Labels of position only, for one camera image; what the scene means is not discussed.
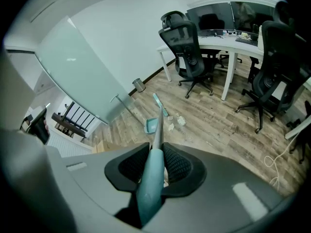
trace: white desk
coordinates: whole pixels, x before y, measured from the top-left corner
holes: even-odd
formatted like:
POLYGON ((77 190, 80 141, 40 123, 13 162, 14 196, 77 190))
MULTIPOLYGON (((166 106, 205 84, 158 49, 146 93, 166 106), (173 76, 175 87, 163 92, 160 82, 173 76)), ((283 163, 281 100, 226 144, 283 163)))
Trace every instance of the white desk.
MULTIPOLYGON (((227 78, 225 81, 225 87, 222 95, 222 100, 225 100, 230 83, 232 83, 233 79, 233 73, 237 62, 237 55, 244 54, 247 56, 251 56, 254 58, 257 58, 259 60, 263 59, 263 51, 259 50, 258 47, 245 44, 242 42, 235 41, 236 36, 227 36, 223 38, 220 37, 200 37, 199 36, 199 45, 201 49, 217 49, 217 50, 224 50, 229 52, 229 64, 228 64, 228 72, 227 72, 227 78)), ((170 73, 167 69, 164 57, 162 52, 164 51, 170 51, 169 47, 167 45, 163 45, 156 49, 163 61, 163 67, 164 71, 166 73, 168 81, 172 81, 170 73)))

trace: desk leg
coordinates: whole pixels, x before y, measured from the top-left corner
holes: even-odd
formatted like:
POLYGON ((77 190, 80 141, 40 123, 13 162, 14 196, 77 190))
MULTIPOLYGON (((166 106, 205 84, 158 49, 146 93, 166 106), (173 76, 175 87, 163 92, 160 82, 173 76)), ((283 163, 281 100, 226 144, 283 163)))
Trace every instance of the desk leg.
POLYGON ((167 69, 166 62, 165 62, 165 60, 164 60, 163 54, 162 54, 162 52, 160 52, 159 54, 160 54, 161 59, 162 59, 162 62, 163 62, 163 68, 164 68, 164 71, 165 71, 165 74, 166 74, 167 80, 168 80, 169 82, 171 82, 171 81, 172 81, 172 79, 171 79, 171 76, 170 76, 169 70, 167 69))
POLYGON ((225 87, 224 87, 224 91, 223 91, 223 95, 222 95, 222 100, 225 100, 227 93, 228 93, 228 90, 229 90, 229 85, 232 82, 234 68, 235 68, 236 63, 237 63, 237 57, 238 57, 237 53, 229 52, 228 72, 227 72, 227 77, 225 79, 225 87))
POLYGON ((299 124, 296 128, 294 128, 292 131, 289 131, 285 135, 285 139, 288 140, 289 138, 292 138, 302 130, 304 130, 308 125, 311 124, 311 116, 308 116, 301 124, 299 124))

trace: trash can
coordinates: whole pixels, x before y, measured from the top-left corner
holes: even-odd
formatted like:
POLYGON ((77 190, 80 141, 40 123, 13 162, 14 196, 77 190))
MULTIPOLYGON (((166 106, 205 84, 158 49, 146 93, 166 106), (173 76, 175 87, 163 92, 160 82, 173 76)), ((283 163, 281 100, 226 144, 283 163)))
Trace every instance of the trash can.
POLYGON ((135 86, 136 90, 138 92, 142 92, 144 89, 146 89, 146 86, 140 79, 135 79, 132 84, 135 86))

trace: baseboard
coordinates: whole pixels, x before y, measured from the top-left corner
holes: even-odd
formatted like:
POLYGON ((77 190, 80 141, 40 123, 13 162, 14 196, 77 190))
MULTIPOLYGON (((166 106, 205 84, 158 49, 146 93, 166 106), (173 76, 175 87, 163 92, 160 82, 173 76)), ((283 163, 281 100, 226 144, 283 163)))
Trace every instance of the baseboard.
MULTIPOLYGON (((169 65, 171 65, 172 63, 175 62, 175 59, 172 59, 171 61, 169 61, 168 63, 166 63, 166 66, 168 67, 169 65)), ((161 67, 160 69, 158 69, 157 71, 155 71, 153 74, 151 74, 149 77, 147 77, 143 83, 146 84, 150 79, 152 79, 156 74, 158 74, 160 71, 164 70, 164 67, 161 67)), ((133 95, 135 92, 137 92, 136 88, 133 89, 132 91, 130 91, 130 93, 128 94, 129 96, 133 95)))

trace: wooden floor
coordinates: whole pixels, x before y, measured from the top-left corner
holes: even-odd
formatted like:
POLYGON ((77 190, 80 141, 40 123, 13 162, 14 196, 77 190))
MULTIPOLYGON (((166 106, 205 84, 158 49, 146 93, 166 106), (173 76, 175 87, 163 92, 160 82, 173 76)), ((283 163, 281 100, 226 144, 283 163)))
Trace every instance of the wooden floor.
MULTIPOLYGON (((185 99, 185 94, 190 83, 178 86, 178 80, 174 64, 169 66, 172 81, 168 82, 164 71, 157 74, 146 84, 142 93, 136 92, 132 98, 135 100, 131 110, 141 122, 157 117, 159 107, 153 99, 156 93, 162 101, 172 121, 164 119, 164 140, 167 142, 182 144, 223 155, 240 164, 269 182, 276 176, 274 168, 266 167, 263 159, 266 155, 275 158, 282 153, 287 145, 284 134, 289 129, 284 124, 284 118, 276 117, 275 122, 270 122, 267 114, 264 114, 263 129, 255 134, 259 125, 258 112, 255 109, 241 110, 238 114, 234 110, 241 104, 248 103, 251 99, 241 95, 243 88, 250 89, 247 77, 250 69, 250 59, 239 55, 243 63, 237 63, 233 83, 230 85, 226 101, 221 100, 225 85, 226 72, 215 71, 214 82, 211 87, 214 95, 209 96, 208 91, 201 85, 196 85, 190 93, 190 98, 185 99), (176 114, 180 114, 186 120, 186 125, 181 126, 177 122, 176 114), (169 125, 173 123, 173 131, 169 131, 169 125)), ((304 100, 311 101, 311 94, 305 90, 294 106, 303 113, 304 100)), ((153 136, 146 135, 143 127, 131 117, 125 110, 110 125, 100 125, 86 144, 95 146, 105 140, 120 146, 129 146, 134 143, 151 142, 153 136)), ((284 154, 277 160, 280 173, 280 194, 287 196, 298 190, 306 177, 309 167, 308 159, 303 164, 298 163, 298 152, 284 154)))

